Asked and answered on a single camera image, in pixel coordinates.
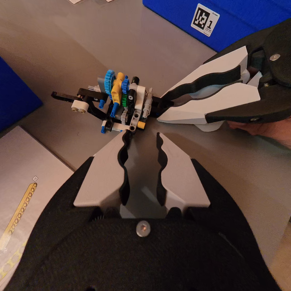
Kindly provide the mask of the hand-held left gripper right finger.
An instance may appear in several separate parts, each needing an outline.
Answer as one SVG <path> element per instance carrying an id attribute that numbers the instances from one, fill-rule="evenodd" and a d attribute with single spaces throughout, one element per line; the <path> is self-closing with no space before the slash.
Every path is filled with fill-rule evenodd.
<path id="1" fill-rule="evenodd" d="M 189 155 L 162 133 L 157 133 L 157 200 L 166 208 L 209 207 L 210 201 Z"/>

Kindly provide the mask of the light grey lego axle pin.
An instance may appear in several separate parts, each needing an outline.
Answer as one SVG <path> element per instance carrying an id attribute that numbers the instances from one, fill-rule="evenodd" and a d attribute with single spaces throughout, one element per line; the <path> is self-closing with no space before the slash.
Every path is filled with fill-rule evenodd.
<path id="1" fill-rule="evenodd" d="M 143 118 L 147 118 L 151 112 L 152 97 L 153 97 L 153 88 L 149 88 L 145 96 Z"/>

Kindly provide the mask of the plain blue bin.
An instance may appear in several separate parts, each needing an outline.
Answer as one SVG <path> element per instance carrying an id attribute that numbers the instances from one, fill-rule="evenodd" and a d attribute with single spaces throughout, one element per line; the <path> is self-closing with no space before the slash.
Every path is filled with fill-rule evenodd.
<path id="1" fill-rule="evenodd" d="M 42 105 L 41 99 L 0 58 L 0 131 L 9 128 Z"/>

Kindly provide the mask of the blue bin with code sticker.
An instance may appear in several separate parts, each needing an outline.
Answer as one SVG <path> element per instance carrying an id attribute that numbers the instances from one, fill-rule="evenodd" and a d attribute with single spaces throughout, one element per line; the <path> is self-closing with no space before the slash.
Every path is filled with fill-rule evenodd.
<path id="1" fill-rule="evenodd" d="M 143 0 L 142 3 L 216 52 L 291 17 L 290 0 Z M 198 3 L 220 14 L 210 37 L 191 27 Z"/>

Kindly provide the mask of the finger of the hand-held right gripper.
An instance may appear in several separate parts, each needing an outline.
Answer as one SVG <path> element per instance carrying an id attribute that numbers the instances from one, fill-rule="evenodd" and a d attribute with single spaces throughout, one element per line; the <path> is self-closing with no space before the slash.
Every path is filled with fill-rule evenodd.
<path id="1" fill-rule="evenodd" d="M 255 101 L 260 101 L 257 87 L 238 82 L 224 86 L 208 97 L 192 99 L 181 106 L 170 107 L 157 120 L 163 123 L 205 125 L 208 113 Z"/>
<path id="2" fill-rule="evenodd" d="M 204 98 L 214 94 L 224 86 L 238 82 L 243 83 L 241 76 L 246 71 L 247 59 L 248 53 L 246 47 L 243 46 L 201 65 L 164 93 L 159 98 L 159 106 L 176 107 L 175 102 L 182 96 L 190 95 L 190 100 Z"/>

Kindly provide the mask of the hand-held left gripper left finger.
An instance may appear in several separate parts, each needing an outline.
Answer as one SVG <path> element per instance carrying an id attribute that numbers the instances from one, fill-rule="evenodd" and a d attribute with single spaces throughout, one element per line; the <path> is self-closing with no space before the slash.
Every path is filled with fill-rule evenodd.
<path id="1" fill-rule="evenodd" d="M 74 201 L 76 207 L 120 207 L 129 199 L 130 186 L 125 162 L 130 144 L 123 130 L 94 156 Z"/>

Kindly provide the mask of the multicoloured lego gear assembly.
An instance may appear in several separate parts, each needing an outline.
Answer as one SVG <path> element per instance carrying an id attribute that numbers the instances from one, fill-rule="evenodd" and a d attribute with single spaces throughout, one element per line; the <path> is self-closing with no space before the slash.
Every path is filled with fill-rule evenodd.
<path id="1" fill-rule="evenodd" d="M 76 96 L 52 92 L 51 97 L 71 103 L 71 110 L 81 114 L 89 113 L 102 121 L 101 133 L 129 130 L 144 130 L 149 117 L 157 118 L 169 107 L 160 107 L 159 98 L 153 94 L 151 112 L 143 118 L 145 96 L 149 89 L 140 85 L 134 76 L 130 81 L 127 75 L 108 70 L 98 77 L 97 86 L 80 88 Z"/>

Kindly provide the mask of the white square code sticker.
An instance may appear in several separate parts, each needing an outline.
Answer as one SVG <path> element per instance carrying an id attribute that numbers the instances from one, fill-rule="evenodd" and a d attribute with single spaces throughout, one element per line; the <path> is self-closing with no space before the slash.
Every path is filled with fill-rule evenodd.
<path id="1" fill-rule="evenodd" d="M 207 8 L 201 3 L 198 3 L 194 17 L 191 21 L 191 27 L 207 37 L 210 37 L 217 21 L 219 20 L 219 17 L 220 14 Z"/>

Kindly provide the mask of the lego instruction booklet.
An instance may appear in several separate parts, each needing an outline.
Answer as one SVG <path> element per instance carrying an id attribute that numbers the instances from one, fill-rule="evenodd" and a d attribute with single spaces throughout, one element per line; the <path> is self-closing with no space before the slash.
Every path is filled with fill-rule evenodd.
<path id="1" fill-rule="evenodd" d="M 0 142 L 1 290 L 45 206 L 73 171 L 20 126 Z"/>

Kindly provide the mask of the person's right hand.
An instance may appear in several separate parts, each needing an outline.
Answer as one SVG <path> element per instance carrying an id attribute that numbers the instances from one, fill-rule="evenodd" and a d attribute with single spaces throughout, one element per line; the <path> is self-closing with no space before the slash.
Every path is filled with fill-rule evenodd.
<path id="1" fill-rule="evenodd" d="M 250 135 L 264 136 L 271 138 L 288 149 L 291 149 L 291 117 L 269 123 L 239 123 L 228 121 L 227 122 L 231 129 L 241 129 L 248 132 Z"/>

